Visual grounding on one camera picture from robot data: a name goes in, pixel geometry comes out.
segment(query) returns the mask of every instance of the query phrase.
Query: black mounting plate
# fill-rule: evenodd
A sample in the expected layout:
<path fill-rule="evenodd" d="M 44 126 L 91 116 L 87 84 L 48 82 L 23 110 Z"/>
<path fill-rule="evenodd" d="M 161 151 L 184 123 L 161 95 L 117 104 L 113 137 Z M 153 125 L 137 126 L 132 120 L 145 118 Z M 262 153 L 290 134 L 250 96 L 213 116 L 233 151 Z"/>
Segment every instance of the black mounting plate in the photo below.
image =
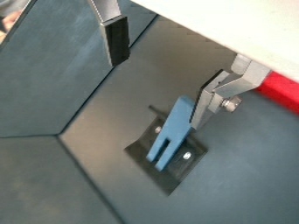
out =
<path fill-rule="evenodd" d="M 176 186 L 183 182 L 183 179 L 191 172 L 195 165 L 199 163 L 207 149 L 197 142 L 192 134 L 189 134 L 187 139 L 183 141 L 169 164 L 165 166 L 165 169 L 163 171 L 157 171 L 155 169 L 155 163 L 159 158 L 153 162 L 149 162 L 145 159 L 145 156 L 159 135 L 159 133 L 156 133 L 156 128 L 164 126 L 167 116 L 152 106 L 149 106 L 149 109 L 157 114 L 157 117 L 153 119 L 153 122 L 148 126 L 140 138 L 125 147 L 125 152 L 164 193 L 169 195 Z"/>

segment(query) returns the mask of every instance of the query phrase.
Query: red plastic grip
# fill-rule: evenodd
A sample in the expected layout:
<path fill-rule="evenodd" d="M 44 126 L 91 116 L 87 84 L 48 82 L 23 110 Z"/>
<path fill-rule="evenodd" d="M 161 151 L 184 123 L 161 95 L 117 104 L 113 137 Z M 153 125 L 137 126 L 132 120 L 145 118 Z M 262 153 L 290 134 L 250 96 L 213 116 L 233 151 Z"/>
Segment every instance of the red plastic grip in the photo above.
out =
<path fill-rule="evenodd" d="M 299 115 L 299 83 L 271 72 L 256 91 Z"/>

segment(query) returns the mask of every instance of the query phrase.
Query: screw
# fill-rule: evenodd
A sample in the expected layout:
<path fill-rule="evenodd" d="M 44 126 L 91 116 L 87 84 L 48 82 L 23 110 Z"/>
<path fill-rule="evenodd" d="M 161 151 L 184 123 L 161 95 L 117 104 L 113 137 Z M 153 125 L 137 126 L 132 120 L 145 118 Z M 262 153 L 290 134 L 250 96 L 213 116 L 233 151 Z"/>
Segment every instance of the screw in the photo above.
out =
<path fill-rule="evenodd" d="M 157 126 L 157 127 L 155 128 L 153 132 L 157 134 L 157 133 L 160 133 L 161 129 L 163 129 L 163 128 L 161 128 L 160 126 Z"/>
<path fill-rule="evenodd" d="M 185 152 L 184 155 L 183 155 L 183 158 L 184 158 L 184 159 L 189 159 L 191 156 L 192 156 L 192 154 L 191 154 L 189 152 Z"/>
<path fill-rule="evenodd" d="M 239 104 L 242 102 L 242 99 L 235 95 L 232 97 L 229 97 L 228 99 L 225 99 L 221 103 L 221 107 L 228 111 L 228 112 L 233 112 L 235 109 L 237 108 Z"/>

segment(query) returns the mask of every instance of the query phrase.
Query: blue plastic clip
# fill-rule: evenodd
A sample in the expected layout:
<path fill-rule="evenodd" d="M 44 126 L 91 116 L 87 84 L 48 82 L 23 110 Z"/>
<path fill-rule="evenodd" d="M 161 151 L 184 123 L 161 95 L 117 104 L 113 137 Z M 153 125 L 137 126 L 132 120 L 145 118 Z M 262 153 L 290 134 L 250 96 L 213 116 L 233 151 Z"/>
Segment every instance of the blue plastic clip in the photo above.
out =
<path fill-rule="evenodd" d="M 167 166 L 173 157 L 173 153 L 177 151 L 184 138 L 192 130 L 189 119 L 192 115 L 193 104 L 193 100 L 188 96 L 183 95 L 179 97 L 176 103 L 173 104 L 171 114 L 168 115 L 163 125 L 161 132 L 159 133 L 159 136 L 153 142 L 153 146 L 147 154 L 147 160 L 153 162 L 164 144 L 167 141 L 169 142 L 155 165 L 155 168 L 159 171 L 161 171 Z"/>

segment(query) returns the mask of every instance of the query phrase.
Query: dark gray surface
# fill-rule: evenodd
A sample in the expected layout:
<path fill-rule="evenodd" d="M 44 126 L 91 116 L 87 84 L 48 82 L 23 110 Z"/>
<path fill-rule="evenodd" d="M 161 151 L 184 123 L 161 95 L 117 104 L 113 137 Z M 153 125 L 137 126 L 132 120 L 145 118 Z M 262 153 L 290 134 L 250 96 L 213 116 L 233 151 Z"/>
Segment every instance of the dark gray surface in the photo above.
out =
<path fill-rule="evenodd" d="M 55 137 L 0 139 L 0 189 L 0 223 L 119 223 Z"/>
<path fill-rule="evenodd" d="M 155 118 L 147 106 L 195 98 L 232 60 L 229 50 L 156 21 L 60 136 L 129 224 L 299 221 L 299 118 L 256 93 L 199 131 L 209 151 L 169 197 L 124 153 Z"/>
<path fill-rule="evenodd" d="M 155 14 L 128 0 L 131 43 Z M 0 137 L 57 134 L 111 66 L 85 0 L 39 0 L 0 53 Z"/>

